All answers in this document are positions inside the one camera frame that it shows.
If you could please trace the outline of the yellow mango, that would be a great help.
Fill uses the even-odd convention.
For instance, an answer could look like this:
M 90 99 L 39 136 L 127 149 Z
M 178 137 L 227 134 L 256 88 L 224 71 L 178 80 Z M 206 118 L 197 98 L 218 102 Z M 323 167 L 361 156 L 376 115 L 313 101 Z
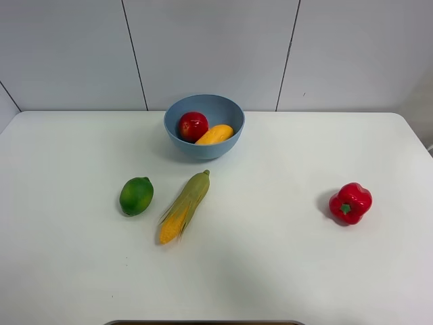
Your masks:
M 197 145 L 213 145 L 226 141 L 232 137 L 234 131 L 229 125 L 215 125 L 203 134 L 196 142 Z

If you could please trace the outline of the red apple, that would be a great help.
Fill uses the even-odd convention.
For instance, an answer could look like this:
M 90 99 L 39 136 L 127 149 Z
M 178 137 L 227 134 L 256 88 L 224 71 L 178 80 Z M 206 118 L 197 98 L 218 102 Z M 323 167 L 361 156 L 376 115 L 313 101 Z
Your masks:
M 208 120 L 200 112 L 187 112 L 178 123 L 181 139 L 189 143 L 196 143 L 208 130 Z

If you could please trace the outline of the green lime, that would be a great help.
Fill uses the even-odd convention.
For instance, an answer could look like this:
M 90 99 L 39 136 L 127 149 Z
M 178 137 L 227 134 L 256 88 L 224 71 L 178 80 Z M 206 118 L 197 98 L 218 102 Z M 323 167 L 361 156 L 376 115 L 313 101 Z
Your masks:
M 150 205 L 154 195 L 154 187 L 148 177 L 134 177 L 123 186 L 119 204 L 127 216 L 136 216 L 144 212 Z

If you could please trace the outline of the blue plastic bowl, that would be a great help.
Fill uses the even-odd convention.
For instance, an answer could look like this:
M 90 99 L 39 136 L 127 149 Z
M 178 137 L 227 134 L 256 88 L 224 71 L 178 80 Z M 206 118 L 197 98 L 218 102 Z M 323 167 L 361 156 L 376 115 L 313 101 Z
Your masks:
M 217 144 L 197 145 L 184 141 L 179 130 L 181 117 L 188 112 L 202 113 L 210 126 L 229 125 L 234 134 Z M 245 125 L 244 111 L 232 100 L 211 94 L 191 95 L 175 102 L 164 115 L 164 127 L 172 143 L 187 156 L 212 160 L 226 154 L 237 143 Z

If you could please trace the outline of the corn cob with husk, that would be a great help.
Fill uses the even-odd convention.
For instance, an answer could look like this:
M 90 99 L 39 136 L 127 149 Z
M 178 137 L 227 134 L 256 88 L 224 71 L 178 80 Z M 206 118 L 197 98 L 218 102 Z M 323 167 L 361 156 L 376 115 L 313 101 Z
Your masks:
M 158 243 L 180 239 L 210 187 L 210 171 L 195 174 L 183 187 L 158 225 Z

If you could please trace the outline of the red bell pepper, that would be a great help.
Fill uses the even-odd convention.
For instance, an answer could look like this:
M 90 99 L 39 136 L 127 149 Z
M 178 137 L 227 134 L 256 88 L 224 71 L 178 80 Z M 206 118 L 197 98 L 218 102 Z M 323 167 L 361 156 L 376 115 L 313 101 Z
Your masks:
M 361 184 L 344 185 L 329 200 L 329 209 L 334 217 L 347 225 L 355 225 L 368 212 L 373 203 L 371 192 Z

